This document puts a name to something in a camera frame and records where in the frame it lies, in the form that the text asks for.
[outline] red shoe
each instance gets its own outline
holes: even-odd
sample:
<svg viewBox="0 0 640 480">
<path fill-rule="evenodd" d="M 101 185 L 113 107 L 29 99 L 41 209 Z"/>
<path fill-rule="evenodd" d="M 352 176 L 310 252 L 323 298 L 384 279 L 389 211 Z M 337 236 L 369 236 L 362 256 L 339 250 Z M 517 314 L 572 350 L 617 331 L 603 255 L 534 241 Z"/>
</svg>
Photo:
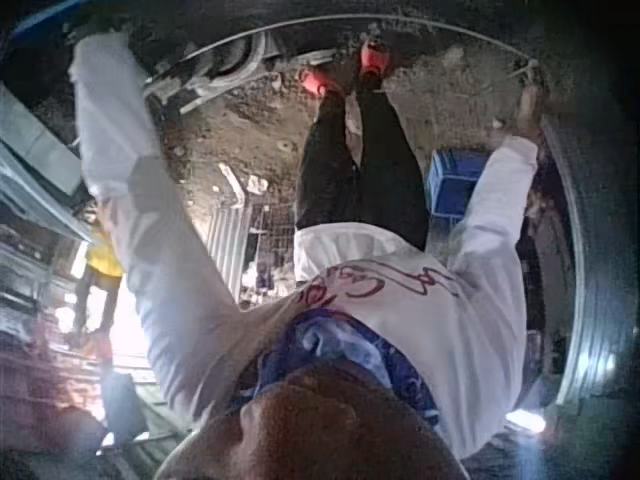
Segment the red shoe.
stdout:
<svg viewBox="0 0 640 480">
<path fill-rule="evenodd" d="M 391 63 L 391 53 L 383 50 L 375 41 L 367 41 L 360 51 L 360 76 L 373 72 L 379 77 L 384 77 Z"/>
<path fill-rule="evenodd" d="M 312 95 L 322 98 L 327 92 L 334 92 L 345 98 L 342 87 L 320 69 L 303 68 L 298 74 L 298 79 L 304 89 Z"/>
</svg>

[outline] plastic crate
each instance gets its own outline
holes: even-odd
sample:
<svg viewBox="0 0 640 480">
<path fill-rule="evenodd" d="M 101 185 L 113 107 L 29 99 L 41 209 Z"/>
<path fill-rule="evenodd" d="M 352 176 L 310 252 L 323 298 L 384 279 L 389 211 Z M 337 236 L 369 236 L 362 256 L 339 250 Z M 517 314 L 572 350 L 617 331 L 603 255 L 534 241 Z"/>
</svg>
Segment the plastic crate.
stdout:
<svg viewBox="0 0 640 480">
<path fill-rule="evenodd" d="M 488 159 L 483 152 L 434 150 L 425 181 L 431 215 L 449 218 L 452 224 L 460 221 Z"/>
</svg>

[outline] person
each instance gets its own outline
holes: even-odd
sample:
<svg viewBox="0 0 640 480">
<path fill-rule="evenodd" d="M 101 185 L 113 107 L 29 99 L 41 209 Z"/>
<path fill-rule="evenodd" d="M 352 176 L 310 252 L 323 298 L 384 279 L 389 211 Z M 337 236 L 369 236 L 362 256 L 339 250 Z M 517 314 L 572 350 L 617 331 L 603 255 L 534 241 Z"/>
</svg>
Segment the person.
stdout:
<svg viewBox="0 0 640 480">
<path fill-rule="evenodd" d="M 118 303 L 118 291 L 124 276 L 122 266 L 118 262 L 113 251 L 113 246 L 107 234 L 105 234 L 99 220 L 95 220 L 93 227 L 95 242 L 87 248 L 87 264 L 82 278 L 76 283 L 76 305 L 73 329 L 67 336 L 72 346 L 79 346 L 81 337 L 87 325 L 87 300 L 92 286 L 104 290 L 107 294 L 102 310 L 102 321 L 97 332 L 109 335 L 113 327 L 116 305 Z"/>
<path fill-rule="evenodd" d="M 83 175 L 164 396 L 194 422 L 157 478 L 465 478 L 459 460 L 514 407 L 526 338 L 515 243 L 538 148 L 510 136 L 493 152 L 442 265 L 423 251 L 419 169 L 380 90 L 387 57 L 370 50 L 360 170 L 344 147 L 347 91 L 302 78 L 322 97 L 297 197 L 306 282 L 242 312 L 163 168 L 126 36 L 75 47 Z M 535 140 L 531 113 L 520 135 Z"/>
</svg>

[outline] red print on shirt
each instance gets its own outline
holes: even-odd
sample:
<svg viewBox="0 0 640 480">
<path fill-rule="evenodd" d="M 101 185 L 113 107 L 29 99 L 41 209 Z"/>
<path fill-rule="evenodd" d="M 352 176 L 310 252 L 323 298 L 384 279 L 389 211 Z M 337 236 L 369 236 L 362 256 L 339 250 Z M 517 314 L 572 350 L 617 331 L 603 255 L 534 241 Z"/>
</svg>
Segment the red print on shirt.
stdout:
<svg viewBox="0 0 640 480">
<path fill-rule="evenodd" d="M 328 295 L 328 281 L 335 287 L 344 287 L 338 293 Z M 376 260 L 360 260 L 357 263 L 330 267 L 317 275 L 298 292 L 297 301 L 309 306 L 328 307 L 340 295 L 350 299 L 369 298 L 384 290 L 387 282 L 420 296 L 426 296 L 430 287 L 444 288 L 453 297 L 457 297 L 450 275 L 435 268 L 422 267 L 420 273 L 407 273 L 396 267 Z"/>
</svg>

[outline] blue crate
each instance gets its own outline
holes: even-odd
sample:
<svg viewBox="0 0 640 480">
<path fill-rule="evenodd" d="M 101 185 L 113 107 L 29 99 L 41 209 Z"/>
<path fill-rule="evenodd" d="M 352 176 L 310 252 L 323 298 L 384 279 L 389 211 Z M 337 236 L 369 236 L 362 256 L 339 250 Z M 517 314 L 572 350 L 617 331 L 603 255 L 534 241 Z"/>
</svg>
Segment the blue crate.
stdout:
<svg viewBox="0 0 640 480">
<path fill-rule="evenodd" d="M 434 150 L 425 181 L 431 215 L 449 218 L 452 225 L 460 221 L 488 159 L 482 152 Z"/>
</svg>

